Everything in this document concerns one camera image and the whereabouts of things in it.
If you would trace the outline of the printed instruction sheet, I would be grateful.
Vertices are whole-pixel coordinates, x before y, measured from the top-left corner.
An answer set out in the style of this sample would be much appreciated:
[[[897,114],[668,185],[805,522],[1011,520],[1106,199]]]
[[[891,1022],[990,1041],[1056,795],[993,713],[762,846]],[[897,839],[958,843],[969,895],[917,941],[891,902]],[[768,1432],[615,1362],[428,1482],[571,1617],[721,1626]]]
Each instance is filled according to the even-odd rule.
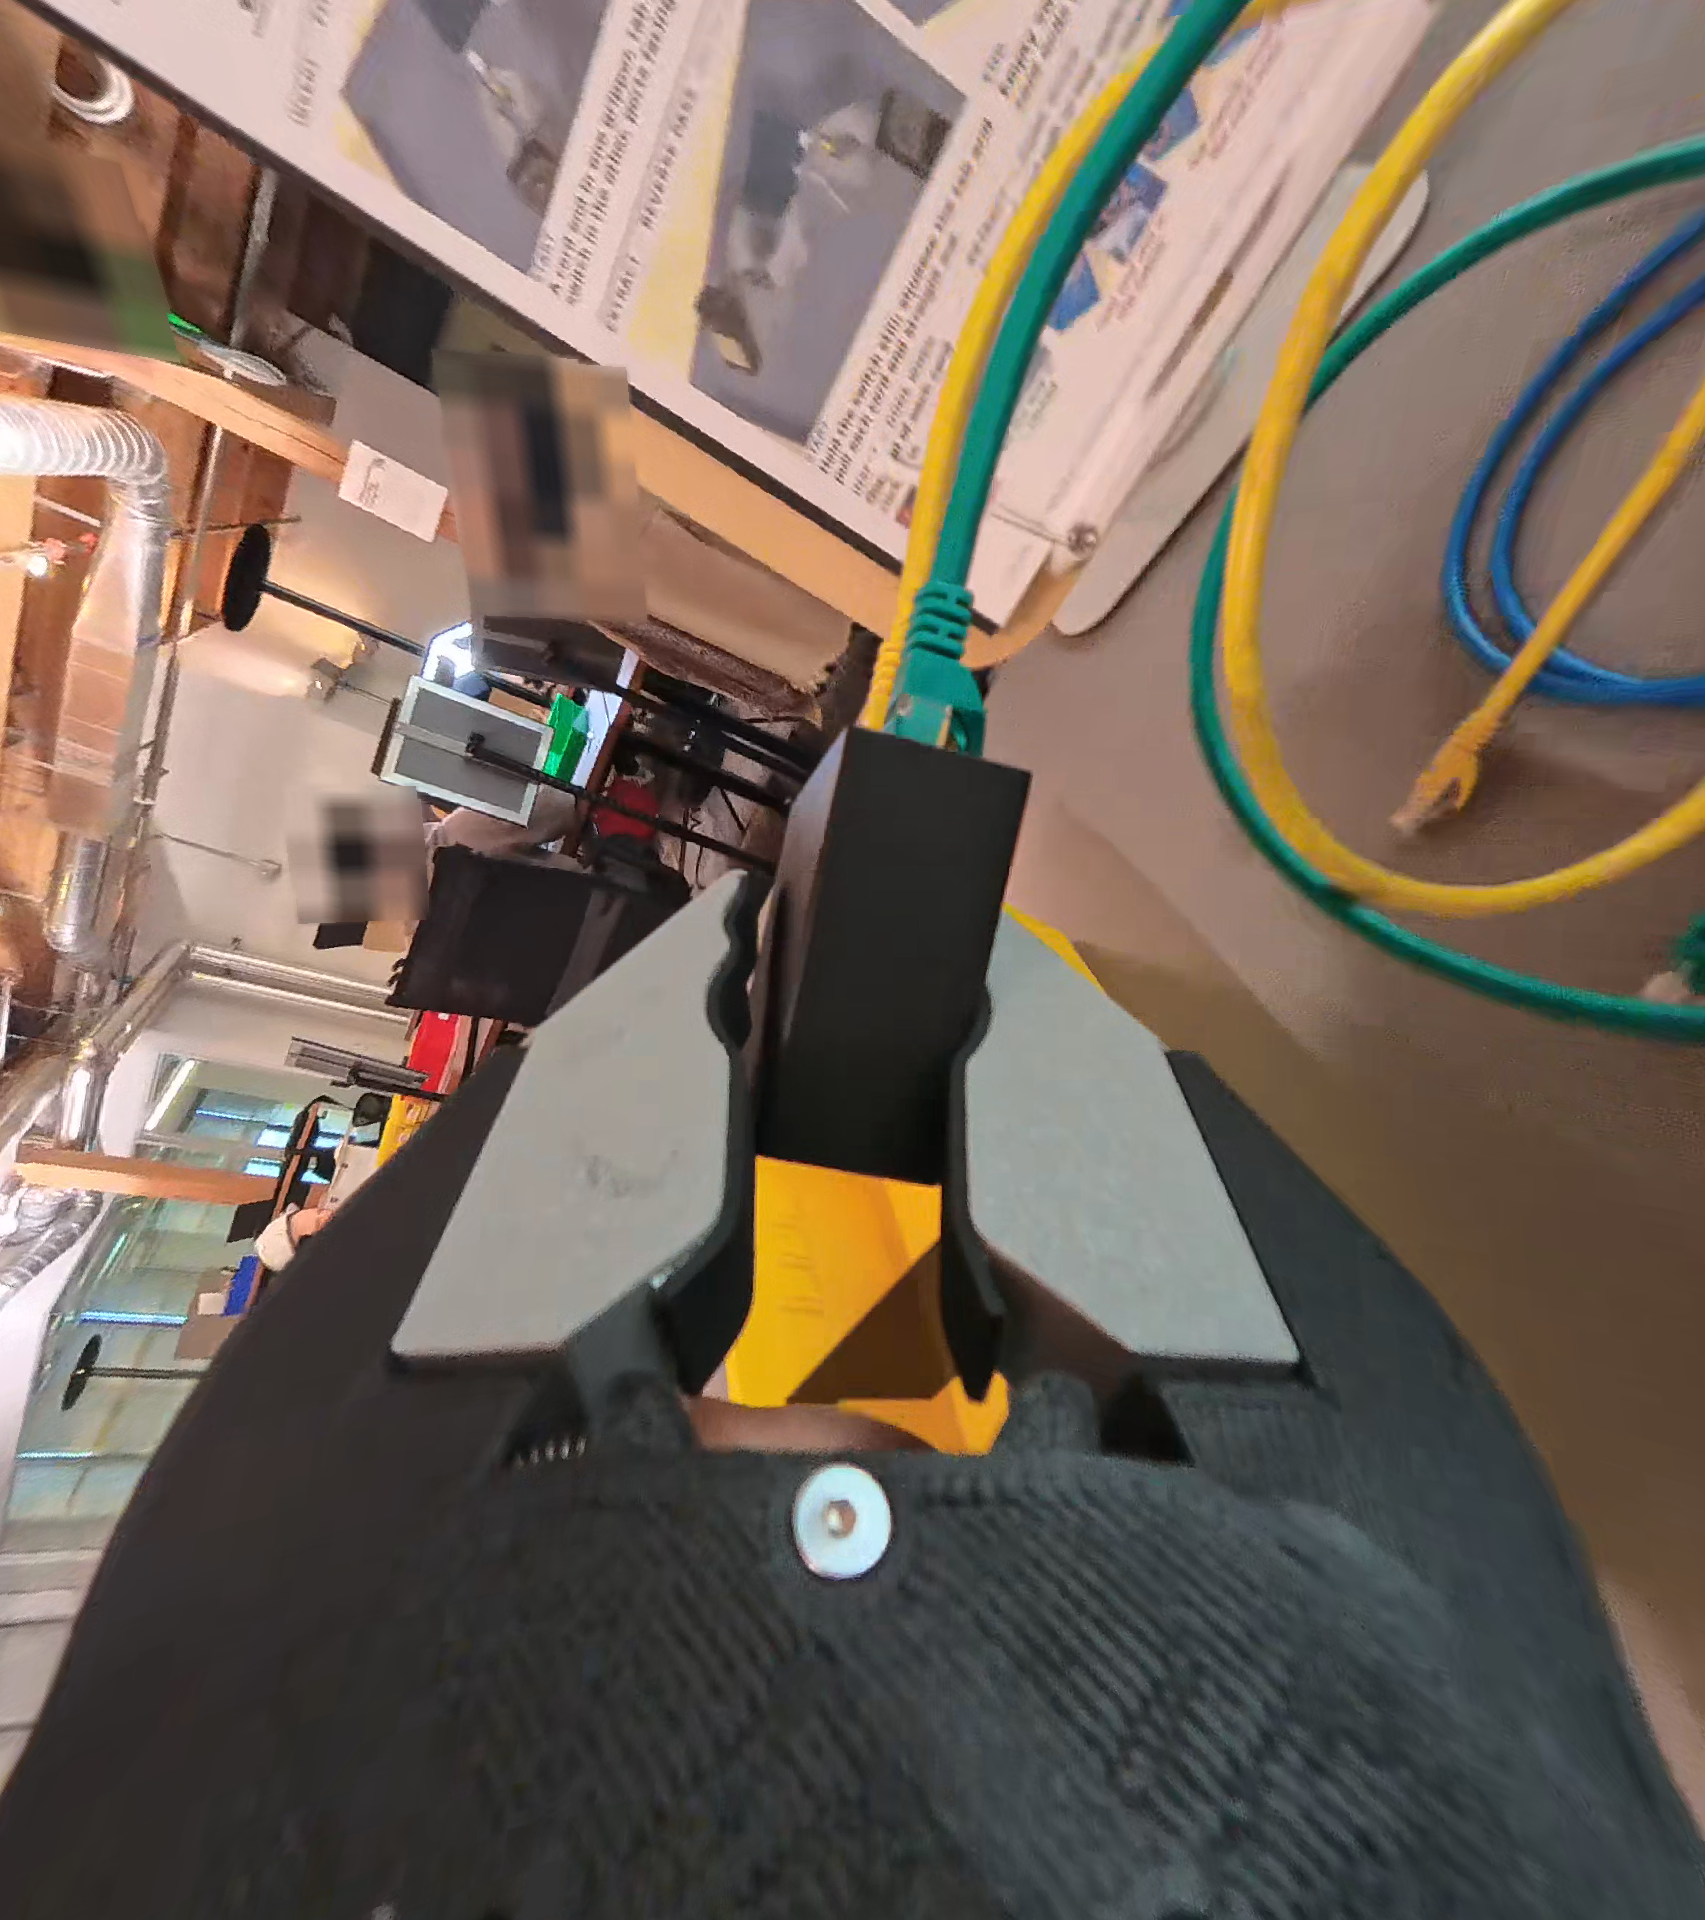
[[[78,0],[66,33],[900,561],[937,387],[1067,120],[1186,3]],[[1104,537],[1437,3],[1233,25],[1067,251],[969,593]]]

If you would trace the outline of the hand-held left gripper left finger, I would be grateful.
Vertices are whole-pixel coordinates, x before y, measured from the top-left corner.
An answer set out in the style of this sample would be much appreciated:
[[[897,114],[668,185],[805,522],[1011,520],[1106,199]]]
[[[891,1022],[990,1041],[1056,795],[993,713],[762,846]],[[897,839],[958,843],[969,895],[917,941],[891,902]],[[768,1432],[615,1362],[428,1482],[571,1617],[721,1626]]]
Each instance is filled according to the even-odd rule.
[[[391,1362],[721,1373],[750,1312],[758,914],[762,876],[721,876],[530,1039]]]

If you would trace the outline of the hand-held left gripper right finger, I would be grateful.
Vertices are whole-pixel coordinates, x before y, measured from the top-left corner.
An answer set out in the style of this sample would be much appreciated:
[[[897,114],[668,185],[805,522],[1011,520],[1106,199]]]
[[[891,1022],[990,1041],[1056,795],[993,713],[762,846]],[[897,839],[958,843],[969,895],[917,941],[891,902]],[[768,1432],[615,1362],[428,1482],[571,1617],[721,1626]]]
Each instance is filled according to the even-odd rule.
[[[948,1061],[942,1333],[969,1400],[1067,1364],[1104,1390],[1302,1364],[1167,1050],[1020,914]]]

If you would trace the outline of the yellow plastic bin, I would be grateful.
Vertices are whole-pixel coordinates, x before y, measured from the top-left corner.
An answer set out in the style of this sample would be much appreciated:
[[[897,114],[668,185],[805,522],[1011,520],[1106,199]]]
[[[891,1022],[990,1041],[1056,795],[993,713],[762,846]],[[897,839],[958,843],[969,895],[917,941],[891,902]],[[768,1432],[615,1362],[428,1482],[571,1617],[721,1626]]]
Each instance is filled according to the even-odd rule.
[[[756,1297],[696,1426],[721,1448],[993,1443],[1011,1384],[973,1400],[942,1325],[942,1192],[756,1160]]]

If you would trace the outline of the white display stand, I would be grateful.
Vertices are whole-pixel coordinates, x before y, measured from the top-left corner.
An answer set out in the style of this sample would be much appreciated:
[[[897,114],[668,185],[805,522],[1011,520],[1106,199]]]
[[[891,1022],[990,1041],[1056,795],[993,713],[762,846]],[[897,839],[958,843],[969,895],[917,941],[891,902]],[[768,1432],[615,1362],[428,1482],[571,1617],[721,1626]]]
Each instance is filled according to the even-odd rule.
[[[1117,611],[1117,604],[1147,580],[1156,554],[1181,534],[1181,522],[1205,504],[1205,493],[1233,471],[1265,413],[1265,390],[1307,276],[1360,182],[1365,160],[1342,160],[1331,173],[1320,199],[1297,226],[1290,256],[1274,256],[1274,276],[1256,297],[1237,297],[1226,286],[1220,313],[1210,313],[1198,329],[1205,371],[1149,441],[1142,477],[1104,522],[1104,537],[1079,569],[1079,584],[1056,604],[1056,637],[1085,637],[1104,627],[1106,611]]]

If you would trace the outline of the black network switch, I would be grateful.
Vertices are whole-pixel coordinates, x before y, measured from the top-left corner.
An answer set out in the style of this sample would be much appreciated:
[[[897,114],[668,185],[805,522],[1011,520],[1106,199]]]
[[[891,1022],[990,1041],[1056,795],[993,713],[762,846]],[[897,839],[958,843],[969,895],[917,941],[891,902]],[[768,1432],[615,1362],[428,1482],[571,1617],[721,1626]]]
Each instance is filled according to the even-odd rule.
[[[756,1145],[942,1187],[1030,775],[845,728],[799,788],[756,977]]]

